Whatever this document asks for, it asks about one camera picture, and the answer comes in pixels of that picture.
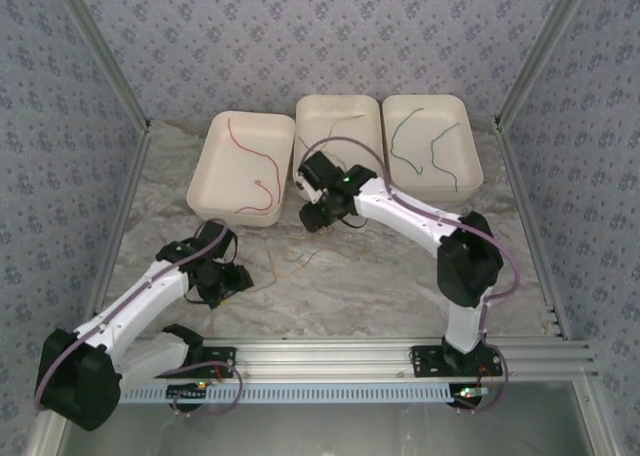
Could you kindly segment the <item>cream rectangular tray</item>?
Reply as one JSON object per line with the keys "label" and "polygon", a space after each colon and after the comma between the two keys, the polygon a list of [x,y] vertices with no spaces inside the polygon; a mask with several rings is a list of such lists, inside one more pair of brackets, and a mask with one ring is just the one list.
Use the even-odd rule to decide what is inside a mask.
{"label": "cream rectangular tray", "polygon": [[484,174],[462,100],[445,94],[393,95],[382,102],[392,183],[428,203],[468,199]]}
{"label": "cream rectangular tray", "polygon": [[[302,156],[317,141],[328,137],[348,137],[360,141],[384,159],[379,103],[366,95],[309,95],[296,104],[296,133],[293,149],[294,178]],[[383,169],[367,150],[345,141],[328,141],[315,148],[330,161],[349,170],[359,164],[381,176]]]}
{"label": "cream rectangular tray", "polygon": [[295,136],[286,115],[224,111],[214,117],[186,201],[202,220],[269,227],[280,218]]}

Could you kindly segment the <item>grey metal panel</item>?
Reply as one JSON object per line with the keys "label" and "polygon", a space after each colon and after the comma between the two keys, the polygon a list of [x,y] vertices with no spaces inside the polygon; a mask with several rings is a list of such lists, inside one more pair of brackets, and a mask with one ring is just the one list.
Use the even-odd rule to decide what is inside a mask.
{"label": "grey metal panel", "polygon": [[626,456],[580,383],[515,383],[484,413],[446,404],[262,401],[219,417],[124,404],[88,432],[39,417],[24,456]]}

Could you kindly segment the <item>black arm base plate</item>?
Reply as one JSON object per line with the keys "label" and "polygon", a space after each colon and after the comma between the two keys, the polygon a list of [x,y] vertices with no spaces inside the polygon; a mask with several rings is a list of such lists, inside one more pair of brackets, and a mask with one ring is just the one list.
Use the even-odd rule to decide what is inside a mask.
{"label": "black arm base plate", "polygon": [[235,363],[235,347],[190,348],[184,362],[178,368],[161,373],[160,377],[233,379],[230,367]]}
{"label": "black arm base plate", "polygon": [[445,342],[440,345],[413,346],[409,353],[414,376],[477,377],[504,374],[501,359],[495,350],[478,344],[470,353],[463,354]]}

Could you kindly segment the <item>aluminium side rail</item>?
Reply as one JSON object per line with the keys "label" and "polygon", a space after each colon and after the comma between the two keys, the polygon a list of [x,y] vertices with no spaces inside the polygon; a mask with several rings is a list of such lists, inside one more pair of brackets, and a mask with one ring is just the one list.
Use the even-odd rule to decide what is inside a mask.
{"label": "aluminium side rail", "polygon": [[106,297],[109,284],[116,265],[117,256],[124,237],[125,225],[133,204],[144,163],[150,144],[149,126],[145,126],[136,146],[133,162],[128,172],[120,203],[115,213],[115,219],[109,238],[106,242],[105,252],[101,258],[94,284],[89,293],[82,322],[88,322],[95,315]]}

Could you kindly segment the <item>aluminium mounting rail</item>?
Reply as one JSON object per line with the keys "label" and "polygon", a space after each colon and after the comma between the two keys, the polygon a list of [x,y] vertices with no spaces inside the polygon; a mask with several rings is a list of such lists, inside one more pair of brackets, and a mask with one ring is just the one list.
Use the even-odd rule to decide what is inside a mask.
{"label": "aluminium mounting rail", "polygon": [[[116,371],[142,384],[180,365],[174,336],[142,338],[113,360]],[[211,338],[206,347],[234,347],[236,368],[249,383],[404,382],[414,377],[411,349],[434,338]],[[512,382],[569,381],[599,375],[586,342],[561,338],[498,338]]]}

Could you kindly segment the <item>aluminium frame post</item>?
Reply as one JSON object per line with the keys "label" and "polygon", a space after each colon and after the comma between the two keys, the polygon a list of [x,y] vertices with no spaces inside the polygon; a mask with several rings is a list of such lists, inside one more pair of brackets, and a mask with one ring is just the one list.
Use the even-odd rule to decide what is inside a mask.
{"label": "aluminium frame post", "polygon": [[84,0],[61,0],[71,20],[88,45],[92,55],[110,83],[127,115],[141,131],[148,128],[146,117],[135,93],[125,77],[115,54],[110,49],[105,37]]}
{"label": "aluminium frame post", "polygon": [[556,0],[551,6],[541,30],[527,52],[523,65],[495,117],[495,127],[498,131],[504,132],[514,121],[581,1]]}

